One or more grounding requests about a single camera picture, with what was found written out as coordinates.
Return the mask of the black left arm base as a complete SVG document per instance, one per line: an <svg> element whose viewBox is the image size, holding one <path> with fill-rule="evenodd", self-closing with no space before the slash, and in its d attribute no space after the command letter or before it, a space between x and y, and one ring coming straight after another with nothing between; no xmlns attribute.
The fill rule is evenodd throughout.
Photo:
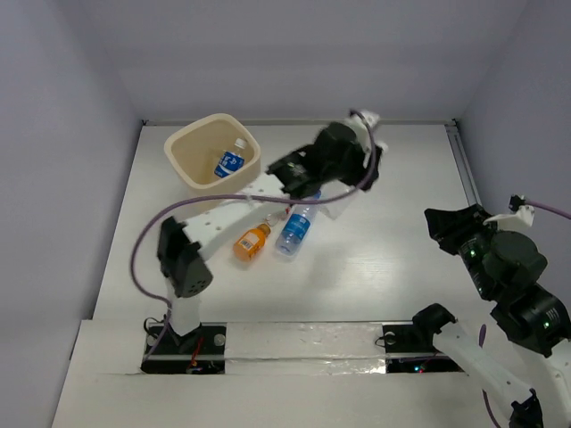
<svg viewBox="0 0 571 428"><path fill-rule="evenodd" d="M149 358L146 355L159 337L162 325L147 327L144 360L140 369L149 375L225 374L226 325L201 325L186 336L166 332Z"/></svg>

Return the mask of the tall blue-cap water bottle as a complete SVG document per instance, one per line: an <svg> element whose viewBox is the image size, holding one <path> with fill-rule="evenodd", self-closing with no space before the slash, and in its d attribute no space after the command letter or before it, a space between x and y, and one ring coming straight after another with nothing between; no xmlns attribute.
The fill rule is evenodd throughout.
<svg viewBox="0 0 571 428"><path fill-rule="evenodd" d="M276 240L277 255L281 259L292 259L302 244L318 212L316 204L298 204L292 209L279 237Z"/></svg>

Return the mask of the blue-label white-cap bottle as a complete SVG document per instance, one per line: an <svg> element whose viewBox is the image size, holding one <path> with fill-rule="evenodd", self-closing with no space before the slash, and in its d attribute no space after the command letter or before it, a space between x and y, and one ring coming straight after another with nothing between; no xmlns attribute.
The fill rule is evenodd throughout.
<svg viewBox="0 0 571 428"><path fill-rule="evenodd" d="M214 175L219 178L228 177L244 165L245 140L237 138L232 149L224 151L214 169Z"/></svg>

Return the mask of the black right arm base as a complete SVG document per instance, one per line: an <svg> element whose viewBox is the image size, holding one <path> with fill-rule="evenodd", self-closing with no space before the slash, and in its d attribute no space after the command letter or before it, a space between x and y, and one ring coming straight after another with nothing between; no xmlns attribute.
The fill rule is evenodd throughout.
<svg viewBox="0 0 571 428"><path fill-rule="evenodd" d="M383 325L375 345L385 352L388 374L462 373L457 363L417 336L411 323Z"/></svg>

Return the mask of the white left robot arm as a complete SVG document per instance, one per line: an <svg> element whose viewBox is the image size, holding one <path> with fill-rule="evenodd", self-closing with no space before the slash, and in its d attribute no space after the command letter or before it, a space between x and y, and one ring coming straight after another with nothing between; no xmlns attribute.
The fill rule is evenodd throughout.
<svg viewBox="0 0 571 428"><path fill-rule="evenodd" d="M187 352L196 345L199 295L213 280L206 262L241 230L302 205L331 203L335 209L327 215L335 218L342 212L341 201L371 188L385 149L373 137L377 126L377 117L355 111L326 125L312 143L273 161L256 178L245 170L222 178L221 184L233 185L236 193L190 201L215 201L216 206L185 221L162 221L157 258L168 284L166 340L174 350Z"/></svg>

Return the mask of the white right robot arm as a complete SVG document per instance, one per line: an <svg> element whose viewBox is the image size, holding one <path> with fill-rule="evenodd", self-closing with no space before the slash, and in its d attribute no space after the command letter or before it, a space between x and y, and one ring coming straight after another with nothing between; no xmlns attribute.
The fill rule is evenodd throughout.
<svg viewBox="0 0 571 428"><path fill-rule="evenodd" d="M439 248L461 258L481 299L494 302L491 317L525 364L523 382L472 342L458 319L434 303L410 328L422 350L435 348L486 392L511 427L570 425L570 316L538 280L548 260L525 235L534 208L489 214L481 205L463 210L427 209L428 233Z"/></svg>

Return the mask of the clear unlabelled plastic bottle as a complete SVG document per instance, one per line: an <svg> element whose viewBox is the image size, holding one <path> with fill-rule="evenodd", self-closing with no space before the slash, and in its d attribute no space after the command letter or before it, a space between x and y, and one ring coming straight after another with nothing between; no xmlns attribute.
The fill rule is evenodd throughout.
<svg viewBox="0 0 571 428"><path fill-rule="evenodd" d="M338 219L357 195L352 192L352 189L352 186L345 185L339 181L323 185L320 189L319 199L321 201L334 199L337 196L341 196L341 199L335 200L334 202L320 204L319 211L332 220Z"/></svg>

